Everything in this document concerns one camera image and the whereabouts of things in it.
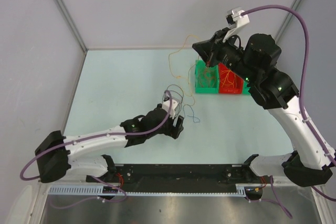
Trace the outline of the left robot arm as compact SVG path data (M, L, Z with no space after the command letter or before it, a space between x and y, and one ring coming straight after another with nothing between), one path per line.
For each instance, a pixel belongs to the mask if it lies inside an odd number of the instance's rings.
M143 144L162 134L177 139L183 131L184 118L177 114L179 102L167 100L146 115L126 120L106 131L83 136L63 136L51 132L36 148L39 179L43 183L58 181L65 176L85 176L90 182L95 177L105 182L115 178L116 168L112 158L101 154L90 158L94 152L108 148L127 148Z

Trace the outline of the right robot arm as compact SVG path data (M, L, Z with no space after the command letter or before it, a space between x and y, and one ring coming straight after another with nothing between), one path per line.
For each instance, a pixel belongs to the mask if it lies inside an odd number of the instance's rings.
M284 176L301 187L325 184L332 177L335 150L325 152L309 129L299 107L299 90L292 79L276 68L281 48L266 34L252 35L246 47L236 46L239 36L225 39L228 29L217 31L192 48L207 67L223 64L242 78L253 100L267 110L291 140L293 152L280 156L252 155L242 169L243 179L254 183L262 176Z

